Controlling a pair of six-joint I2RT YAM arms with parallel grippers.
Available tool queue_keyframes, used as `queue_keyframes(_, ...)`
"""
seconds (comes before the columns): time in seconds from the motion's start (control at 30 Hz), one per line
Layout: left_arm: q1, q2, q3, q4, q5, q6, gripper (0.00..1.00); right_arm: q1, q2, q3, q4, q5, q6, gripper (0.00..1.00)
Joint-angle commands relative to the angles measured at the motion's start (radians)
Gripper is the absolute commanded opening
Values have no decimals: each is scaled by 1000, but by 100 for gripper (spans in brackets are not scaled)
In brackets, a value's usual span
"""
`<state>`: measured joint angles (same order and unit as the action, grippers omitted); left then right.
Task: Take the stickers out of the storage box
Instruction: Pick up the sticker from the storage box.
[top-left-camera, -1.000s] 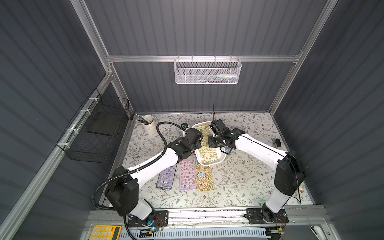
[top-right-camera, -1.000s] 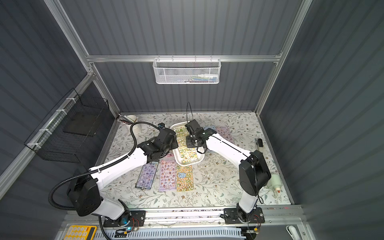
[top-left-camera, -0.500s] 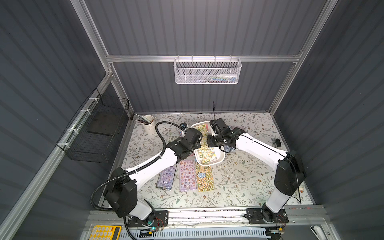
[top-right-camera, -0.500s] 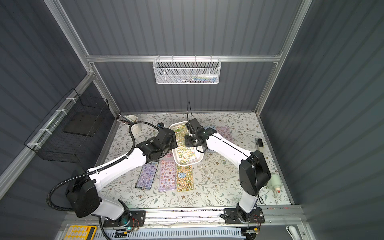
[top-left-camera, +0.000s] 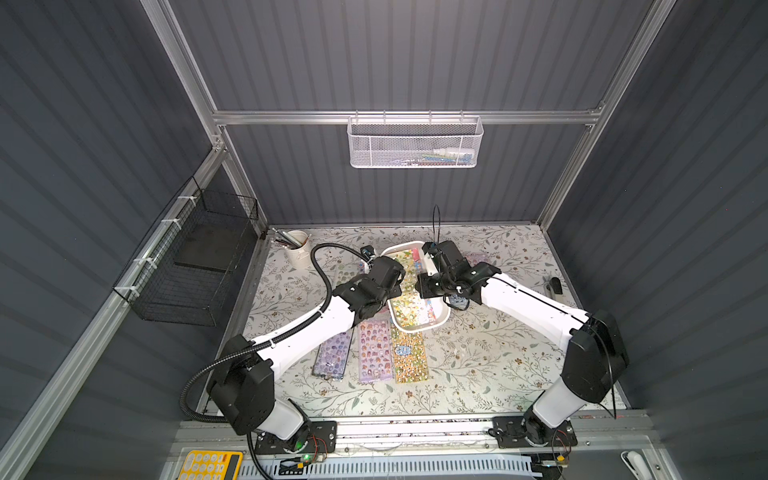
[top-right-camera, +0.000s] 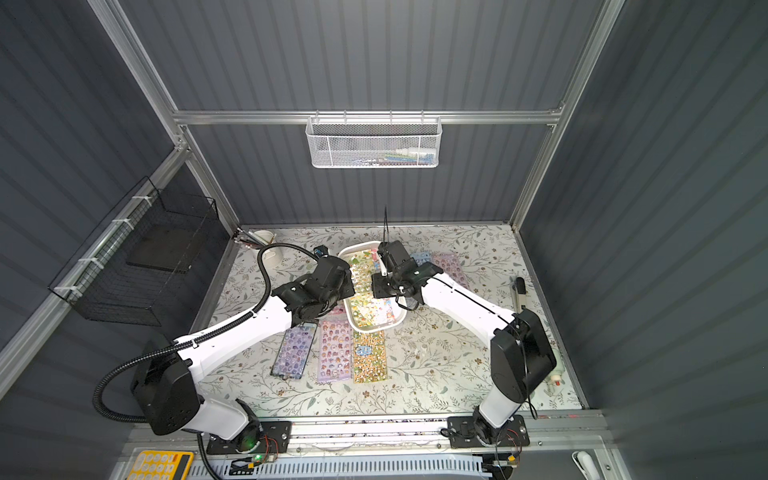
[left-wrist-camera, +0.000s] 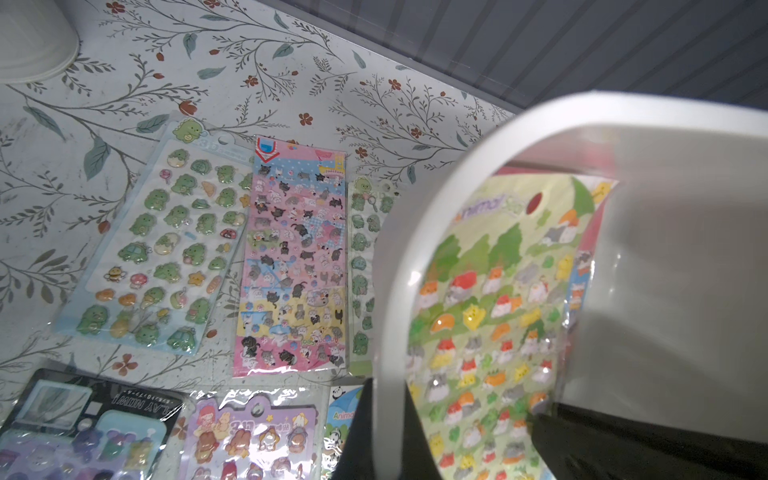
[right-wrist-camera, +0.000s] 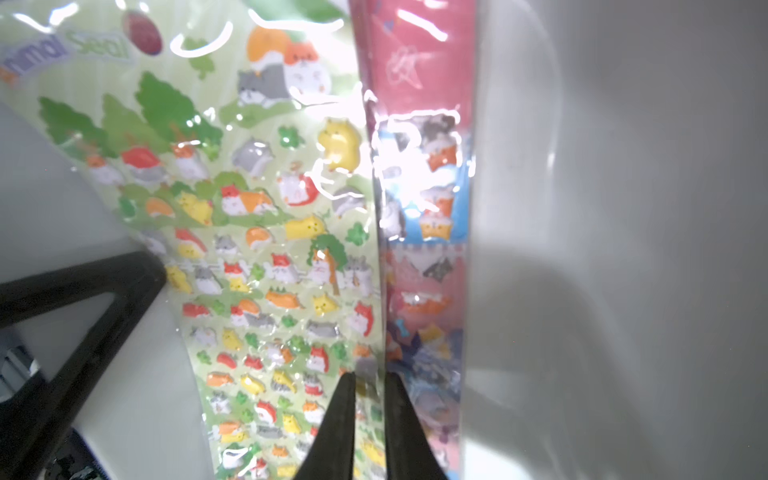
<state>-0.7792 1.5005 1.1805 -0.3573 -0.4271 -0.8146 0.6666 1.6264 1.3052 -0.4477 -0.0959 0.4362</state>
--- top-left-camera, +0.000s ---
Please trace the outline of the white plastic storage tray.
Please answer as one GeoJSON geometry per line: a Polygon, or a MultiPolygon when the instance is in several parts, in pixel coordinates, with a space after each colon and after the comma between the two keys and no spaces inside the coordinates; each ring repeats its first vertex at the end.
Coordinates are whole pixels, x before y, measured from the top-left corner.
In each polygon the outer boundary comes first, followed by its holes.
{"type": "Polygon", "coordinates": [[[440,297],[424,299],[417,290],[421,273],[437,272],[434,263],[424,257],[423,241],[411,241],[385,249],[383,256],[396,260],[405,270],[400,283],[401,295],[388,301],[394,325],[404,333],[419,333],[444,325],[449,308],[440,297]]]}

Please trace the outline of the pink 3D sticker sheet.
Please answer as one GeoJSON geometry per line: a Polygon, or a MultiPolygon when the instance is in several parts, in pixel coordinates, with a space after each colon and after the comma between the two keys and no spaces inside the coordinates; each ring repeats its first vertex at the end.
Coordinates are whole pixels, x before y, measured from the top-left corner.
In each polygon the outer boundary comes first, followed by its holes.
{"type": "Polygon", "coordinates": [[[466,258],[471,266],[475,266],[480,263],[492,264],[491,259],[484,252],[469,252],[466,254],[466,258]]]}
{"type": "Polygon", "coordinates": [[[359,380],[370,384],[394,378],[391,333],[386,319],[369,319],[358,326],[359,380]]]}

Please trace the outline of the purple sticker sheet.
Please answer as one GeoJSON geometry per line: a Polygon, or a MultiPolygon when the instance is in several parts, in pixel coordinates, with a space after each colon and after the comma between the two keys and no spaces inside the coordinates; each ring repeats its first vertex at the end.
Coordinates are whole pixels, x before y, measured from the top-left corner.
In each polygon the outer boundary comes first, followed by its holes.
{"type": "Polygon", "coordinates": [[[318,348],[312,375],[326,380],[340,380],[344,377],[353,331],[339,333],[324,341],[318,348]]]}

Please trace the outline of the panda sticker sheet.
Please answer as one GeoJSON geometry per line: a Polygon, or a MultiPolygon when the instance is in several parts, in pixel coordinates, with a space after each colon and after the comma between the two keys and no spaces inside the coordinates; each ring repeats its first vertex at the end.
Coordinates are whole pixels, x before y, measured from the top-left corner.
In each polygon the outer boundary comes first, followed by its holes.
{"type": "Polygon", "coordinates": [[[391,332],[394,378],[399,384],[426,381],[429,367],[422,333],[391,332]]]}

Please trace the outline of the green mushroom sticker sheet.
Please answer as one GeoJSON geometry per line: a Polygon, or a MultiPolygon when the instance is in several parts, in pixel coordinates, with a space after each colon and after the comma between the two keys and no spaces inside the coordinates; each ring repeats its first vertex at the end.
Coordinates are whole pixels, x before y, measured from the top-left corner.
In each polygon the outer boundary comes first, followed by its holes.
{"type": "Polygon", "coordinates": [[[417,333],[435,328],[438,316],[428,299],[423,299],[417,290],[418,277],[426,270],[423,267],[419,248],[411,248],[390,254],[405,270],[400,284],[401,295],[390,301],[390,311],[395,326],[406,333],[417,333]]]}

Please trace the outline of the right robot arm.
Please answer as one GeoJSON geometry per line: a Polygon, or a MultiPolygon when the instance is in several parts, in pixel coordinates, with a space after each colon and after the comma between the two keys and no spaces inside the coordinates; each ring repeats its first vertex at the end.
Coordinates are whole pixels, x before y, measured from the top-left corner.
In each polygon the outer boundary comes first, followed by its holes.
{"type": "Polygon", "coordinates": [[[453,297],[505,313],[537,331],[565,354],[559,378],[524,415],[529,430],[556,430],[587,404],[599,404],[630,365],[617,320],[605,310],[571,308],[518,283],[487,262],[472,265],[454,242],[421,247],[435,272],[418,277],[424,299],[453,297]]]}

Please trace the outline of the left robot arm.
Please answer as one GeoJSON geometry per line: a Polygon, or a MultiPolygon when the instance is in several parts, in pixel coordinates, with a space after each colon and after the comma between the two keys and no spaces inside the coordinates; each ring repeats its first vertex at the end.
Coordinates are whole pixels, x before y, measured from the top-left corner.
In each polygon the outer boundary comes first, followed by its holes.
{"type": "Polygon", "coordinates": [[[372,318],[401,295],[405,268],[390,257],[370,258],[350,247],[321,243],[312,249],[310,260],[326,289],[321,304],[269,334],[233,338],[212,368],[209,396],[220,412],[215,419],[228,423],[238,435],[266,432],[282,441],[303,442],[310,421],[294,402],[276,396],[276,381],[322,343],[372,318]],[[327,248],[354,254],[368,270],[333,285],[316,259],[327,248]]]}

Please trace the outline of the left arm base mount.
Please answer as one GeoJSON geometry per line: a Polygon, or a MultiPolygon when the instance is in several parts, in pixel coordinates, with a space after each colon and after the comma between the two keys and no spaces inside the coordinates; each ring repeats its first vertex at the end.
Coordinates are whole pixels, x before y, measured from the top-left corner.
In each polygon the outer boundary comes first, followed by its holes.
{"type": "Polygon", "coordinates": [[[338,437],[335,421],[309,421],[287,440],[274,434],[257,432],[254,436],[255,451],[259,455],[333,453],[338,437]]]}

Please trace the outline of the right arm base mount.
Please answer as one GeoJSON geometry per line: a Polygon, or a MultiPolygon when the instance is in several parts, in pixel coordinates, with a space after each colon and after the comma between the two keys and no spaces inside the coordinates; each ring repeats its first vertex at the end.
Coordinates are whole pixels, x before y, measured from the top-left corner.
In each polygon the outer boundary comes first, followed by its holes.
{"type": "Polygon", "coordinates": [[[565,447],[578,445],[572,424],[566,420],[558,427],[548,427],[533,414],[502,415],[491,419],[486,433],[500,448],[565,447]]]}

